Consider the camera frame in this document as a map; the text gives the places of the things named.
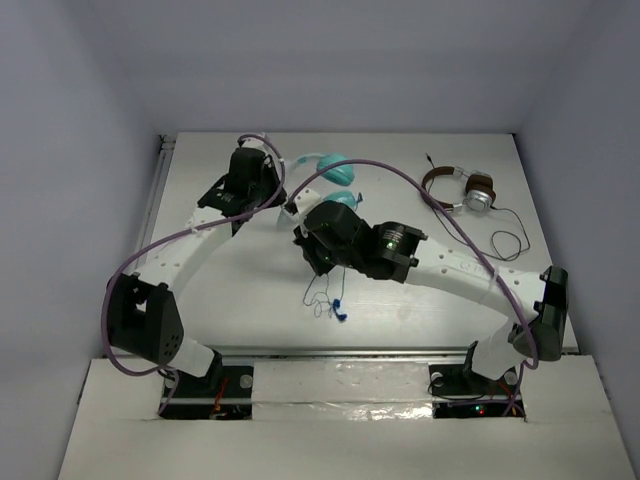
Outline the teal cat-ear headphones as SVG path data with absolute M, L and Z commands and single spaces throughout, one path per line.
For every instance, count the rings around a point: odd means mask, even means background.
M 355 180 L 354 168 L 352 165 L 340 165 L 338 163 L 340 161 L 346 160 L 344 155 L 340 154 L 325 154 L 325 153 L 309 153 L 306 155 L 299 156 L 295 159 L 281 159 L 281 163 L 285 167 L 285 173 L 287 175 L 292 174 L 298 167 L 305 163 L 314 162 L 316 165 L 315 170 L 317 172 L 329 168 L 327 172 L 321 174 L 321 177 L 326 181 L 340 186 L 340 187 L 348 187 Z M 351 210 L 356 211 L 358 209 L 359 204 L 363 201 L 363 196 L 361 193 L 355 195 L 350 190 L 337 190 L 328 195 L 322 196 L 322 201 L 317 204 L 315 207 L 320 205 L 326 201 L 333 201 L 336 203 L 343 204 L 349 207 Z M 299 222 L 293 222 L 290 220 L 286 220 L 281 216 L 281 209 L 276 221 L 276 228 L 280 231 L 292 231 L 295 227 L 299 226 L 304 218 Z

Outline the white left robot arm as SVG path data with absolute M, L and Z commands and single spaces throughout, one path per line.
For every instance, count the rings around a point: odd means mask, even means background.
M 143 248 L 142 265 L 133 268 L 126 260 L 109 281 L 101 317 L 106 354 L 123 350 L 156 370 L 187 374 L 200 394 L 215 392 L 222 382 L 216 353 L 186 336 L 177 299 L 244 223 L 284 202 L 284 180 L 277 148 L 258 134 L 240 136 L 228 172 L 198 200 L 184 229 Z

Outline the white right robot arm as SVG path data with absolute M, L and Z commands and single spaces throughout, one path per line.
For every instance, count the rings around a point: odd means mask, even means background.
M 461 378 L 472 392 L 487 391 L 526 360 L 555 362 L 562 355 L 568 273 L 560 267 L 501 270 L 408 225 L 369 225 L 335 201 L 300 213 L 294 243 L 318 276 L 339 266 L 372 280 L 437 289 L 504 315 L 502 327 L 467 350 Z

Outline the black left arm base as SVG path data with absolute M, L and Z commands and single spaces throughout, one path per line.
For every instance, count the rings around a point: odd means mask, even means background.
M 160 417 L 167 420 L 251 420 L 252 365 L 227 365 L 219 385 L 213 390 L 200 388 L 195 379 L 184 375 L 170 399 L 171 382 L 165 381 Z

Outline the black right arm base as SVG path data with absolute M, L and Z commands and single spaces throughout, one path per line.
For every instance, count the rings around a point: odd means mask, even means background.
M 462 363 L 429 366 L 428 394 L 434 399 L 436 419 L 471 419 L 526 417 L 519 393 L 521 374 L 515 367 L 507 369 L 497 380 L 481 376 L 471 370 L 474 341 Z

